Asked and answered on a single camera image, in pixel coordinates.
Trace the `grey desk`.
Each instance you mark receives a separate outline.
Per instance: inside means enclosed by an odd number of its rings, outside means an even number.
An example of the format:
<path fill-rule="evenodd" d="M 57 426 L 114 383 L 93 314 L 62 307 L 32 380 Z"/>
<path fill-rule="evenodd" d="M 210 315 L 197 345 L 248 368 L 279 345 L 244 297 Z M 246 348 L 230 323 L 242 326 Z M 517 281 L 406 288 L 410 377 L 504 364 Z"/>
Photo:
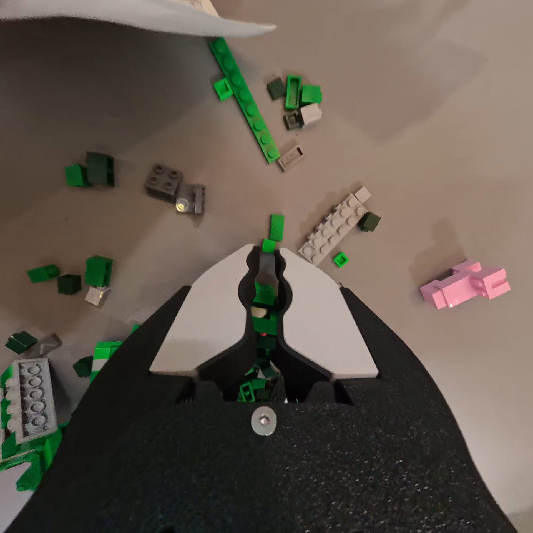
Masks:
<path fill-rule="evenodd" d="M 1 23 L 1 370 L 26 330 L 63 342 L 50 358 L 68 417 L 87 387 L 72 364 L 124 338 L 181 286 L 285 215 L 297 252 L 328 209 L 365 185 L 374 232 L 340 247 L 348 286 L 438 384 L 492 495 L 532 532 L 532 1 L 213 1 L 220 15 L 277 24 L 228 44 L 279 147 L 268 164 L 202 38 L 108 23 Z M 287 131 L 288 75 L 321 86 L 322 118 Z M 115 160 L 115 187 L 67 185 L 86 153 Z M 148 196 L 155 163 L 206 187 L 203 216 Z M 84 300 L 85 261 L 113 259 L 110 295 Z M 420 287 L 466 260 L 503 268 L 510 291 L 453 308 Z M 81 275 L 60 295 L 55 264 Z"/>

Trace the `green and grey toy build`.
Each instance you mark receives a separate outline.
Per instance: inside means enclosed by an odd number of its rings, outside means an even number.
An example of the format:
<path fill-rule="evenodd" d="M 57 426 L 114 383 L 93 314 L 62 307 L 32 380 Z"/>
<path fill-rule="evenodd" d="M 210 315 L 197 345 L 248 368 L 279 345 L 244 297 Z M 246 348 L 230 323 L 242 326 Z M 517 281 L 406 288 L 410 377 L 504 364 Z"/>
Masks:
<path fill-rule="evenodd" d="M 1 375 L 1 472 L 26 464 L 18 492 L 34 492 L 68 424 L 58 424 L 47 357 L 15 360 Z"/>

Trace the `pink toy pig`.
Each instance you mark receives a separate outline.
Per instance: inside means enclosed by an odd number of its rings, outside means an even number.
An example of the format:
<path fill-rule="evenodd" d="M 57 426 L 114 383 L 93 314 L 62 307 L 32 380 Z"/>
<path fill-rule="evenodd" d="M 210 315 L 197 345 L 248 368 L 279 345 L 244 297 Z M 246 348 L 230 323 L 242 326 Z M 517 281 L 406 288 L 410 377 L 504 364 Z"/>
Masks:
<path fill-rule="evenodd" d="M 484 268 L 480 262 L 466 260 L 452 267 L 450 275 L 443 280 L 420 287 L 420 292 L 426 303 L 443 309 L 456 307 L 477 296 L 491 300 L 510 289 L 505 269 Z"/>

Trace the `long green toy plate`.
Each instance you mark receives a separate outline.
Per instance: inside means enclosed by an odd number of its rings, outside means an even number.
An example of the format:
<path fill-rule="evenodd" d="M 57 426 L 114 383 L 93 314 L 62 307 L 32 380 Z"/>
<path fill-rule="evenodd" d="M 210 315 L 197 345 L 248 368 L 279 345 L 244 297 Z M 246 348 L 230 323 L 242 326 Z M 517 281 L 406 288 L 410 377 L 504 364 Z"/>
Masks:
<path fill-rule="evenodd" d="M 210 43 L 210 49 L 220 66 L 223 78 L 228 79 L 234 92 L 233 97 L 235 97 L 266 161 L 268 163 L 277 161 L 280 157 L 279 150 L 225 39 L 220 37 L 213 40 Z"/>

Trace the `white book stand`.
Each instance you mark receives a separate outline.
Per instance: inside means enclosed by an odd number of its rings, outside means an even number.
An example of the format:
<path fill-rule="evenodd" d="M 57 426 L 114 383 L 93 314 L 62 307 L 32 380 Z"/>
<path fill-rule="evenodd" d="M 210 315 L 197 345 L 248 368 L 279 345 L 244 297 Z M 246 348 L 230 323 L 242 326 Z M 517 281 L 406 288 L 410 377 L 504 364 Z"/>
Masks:
<path fill-rule="evenodd" d="M 275 24 L 220 17 L 211 1 L 1 1 L 1 20 L 71 17 L 168 34 L 248 38 Z"/>

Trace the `grey toy slope piece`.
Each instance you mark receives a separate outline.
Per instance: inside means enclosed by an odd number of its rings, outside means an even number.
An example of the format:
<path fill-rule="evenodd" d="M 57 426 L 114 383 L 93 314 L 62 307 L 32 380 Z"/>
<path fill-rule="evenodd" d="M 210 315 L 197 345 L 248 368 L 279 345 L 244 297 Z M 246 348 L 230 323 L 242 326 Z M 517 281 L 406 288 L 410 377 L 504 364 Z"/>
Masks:
<path fill-rule="evenodd" d="M 276 256 L 274 253 L 260 252 L 259 270 L 255 279 L 262 285 L 270 285 L 275 290 L 278 289 L 278 278 L 276 276 Z"/>

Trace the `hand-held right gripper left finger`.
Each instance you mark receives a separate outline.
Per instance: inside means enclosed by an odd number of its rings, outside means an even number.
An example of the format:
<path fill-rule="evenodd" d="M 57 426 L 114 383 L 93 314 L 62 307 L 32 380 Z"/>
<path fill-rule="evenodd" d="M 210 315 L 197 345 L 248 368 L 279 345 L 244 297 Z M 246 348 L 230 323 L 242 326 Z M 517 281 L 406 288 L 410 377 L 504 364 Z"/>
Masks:
<path fill-rule="evenodd" d="M 243 377 L 256 357 L 250 308 L 258 268 L 259 247 L 248 244 L 202 274 L 190 287 L 150 372 L 212 381 L 220 390 Z"/>

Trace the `long light grey toy plate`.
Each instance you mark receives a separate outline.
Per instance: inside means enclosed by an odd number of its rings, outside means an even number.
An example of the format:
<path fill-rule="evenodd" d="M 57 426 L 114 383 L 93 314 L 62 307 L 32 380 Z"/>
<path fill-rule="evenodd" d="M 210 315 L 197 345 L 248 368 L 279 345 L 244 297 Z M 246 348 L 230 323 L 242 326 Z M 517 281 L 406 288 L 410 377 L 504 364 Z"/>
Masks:
<path fill-rule="evenodd" d="M 359 194 L 351 193 L 337 204 L 321 223 L 304 240 L 298 253 L 309 263 L 318 265 L 340 243 L 350 230 L 356 227 L 367 208 L 359 199 Z"/>

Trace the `dark grey square toy brick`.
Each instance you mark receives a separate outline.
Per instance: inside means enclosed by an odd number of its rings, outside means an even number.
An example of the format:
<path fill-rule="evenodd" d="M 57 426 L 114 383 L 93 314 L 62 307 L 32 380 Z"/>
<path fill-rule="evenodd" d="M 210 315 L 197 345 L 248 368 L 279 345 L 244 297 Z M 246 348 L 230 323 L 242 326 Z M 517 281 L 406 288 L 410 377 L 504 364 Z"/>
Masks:
<path fill-rule="evenodd" d="M 148 196 L 167 203 L 175 203 L 182 181 L 182 172 L 155 163 L 144 182 L 144 190 Z"/>

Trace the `pile of toy bricks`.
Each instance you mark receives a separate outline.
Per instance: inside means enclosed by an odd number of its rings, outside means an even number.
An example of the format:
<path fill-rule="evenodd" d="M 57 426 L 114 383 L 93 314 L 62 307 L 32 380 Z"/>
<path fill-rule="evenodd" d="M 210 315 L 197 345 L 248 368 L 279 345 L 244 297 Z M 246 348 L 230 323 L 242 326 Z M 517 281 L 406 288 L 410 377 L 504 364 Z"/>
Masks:
<path fill-rule="evenodd" d="M 255 283 L 252 322 L 256 335 L 256 355 L 252 367 L 239 382 L 238 403 L 287 401 L 281 371 L 272 360 L 277 348 L 278 299 L 274 287 Z"/>

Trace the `grey toy tile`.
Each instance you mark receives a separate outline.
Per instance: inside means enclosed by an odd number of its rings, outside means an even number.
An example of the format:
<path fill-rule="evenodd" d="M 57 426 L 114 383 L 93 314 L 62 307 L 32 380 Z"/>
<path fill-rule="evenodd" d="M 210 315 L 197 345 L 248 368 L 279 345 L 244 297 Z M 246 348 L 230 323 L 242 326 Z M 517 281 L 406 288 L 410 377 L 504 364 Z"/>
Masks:
<path fill-rule="evenodd" d="M 298 143 L 295 143 L 285 149 L 276 162 L 279 165 L 281 171 L 286 172 L 295 164 L 300 162 L 303 158 L 304 152 L 301 146 Z"/>

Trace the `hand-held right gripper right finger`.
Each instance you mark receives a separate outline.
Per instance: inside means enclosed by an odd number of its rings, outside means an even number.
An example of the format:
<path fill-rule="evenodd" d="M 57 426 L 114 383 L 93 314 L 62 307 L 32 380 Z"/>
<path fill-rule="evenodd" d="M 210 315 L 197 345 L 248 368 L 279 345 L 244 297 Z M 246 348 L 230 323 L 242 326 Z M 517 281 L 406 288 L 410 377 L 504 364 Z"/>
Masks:
<path fill-rule="evenodd" d="M 374 379 L 377 365 L 341 292 L 328 274 L 286 248 L 277 256 L 281 371 L 289 396 L 315 383 Z"/>

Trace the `grey toy bracket piece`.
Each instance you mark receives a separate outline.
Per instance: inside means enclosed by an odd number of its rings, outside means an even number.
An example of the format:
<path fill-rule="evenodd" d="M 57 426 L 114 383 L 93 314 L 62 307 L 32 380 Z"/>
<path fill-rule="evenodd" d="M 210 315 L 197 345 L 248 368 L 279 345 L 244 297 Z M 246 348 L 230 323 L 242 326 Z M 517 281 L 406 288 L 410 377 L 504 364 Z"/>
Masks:
<path fill-rule="evenodd" d="M 179 214 L 203 216 L 205 213 L 206 187 L 203 184 L 181 183 L 175 202 Z"/>

